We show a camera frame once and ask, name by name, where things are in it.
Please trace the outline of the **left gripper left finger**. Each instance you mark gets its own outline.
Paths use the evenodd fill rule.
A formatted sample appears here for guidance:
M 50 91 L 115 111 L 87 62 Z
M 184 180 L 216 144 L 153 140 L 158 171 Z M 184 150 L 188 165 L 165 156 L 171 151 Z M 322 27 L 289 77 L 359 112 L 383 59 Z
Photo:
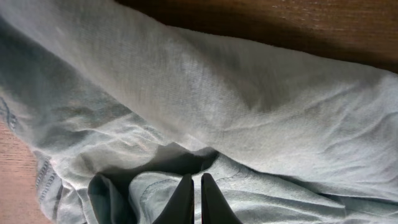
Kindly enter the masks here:
M 192 176 L 184 175 L 165 208 L 153 224 L 194 224 L 194 186 Z

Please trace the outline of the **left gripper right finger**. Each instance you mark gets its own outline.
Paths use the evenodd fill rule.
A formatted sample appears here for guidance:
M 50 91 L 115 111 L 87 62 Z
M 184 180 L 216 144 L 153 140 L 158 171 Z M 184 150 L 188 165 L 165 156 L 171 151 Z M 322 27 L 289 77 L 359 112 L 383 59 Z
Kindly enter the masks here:
M 201 177 L 201 223 L 243 224 L 209 173 L 204 173 Z

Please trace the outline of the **light blue t-shirt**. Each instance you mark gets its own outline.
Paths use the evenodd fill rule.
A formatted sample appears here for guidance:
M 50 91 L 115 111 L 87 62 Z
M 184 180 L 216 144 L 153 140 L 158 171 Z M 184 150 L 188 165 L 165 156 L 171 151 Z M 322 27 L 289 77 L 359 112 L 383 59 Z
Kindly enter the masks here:
M 2 1 L 1 116 L 54 223 L 151 223 L 186 173 L 243 223 L 397 222 L 387 70 L 114 1 Z

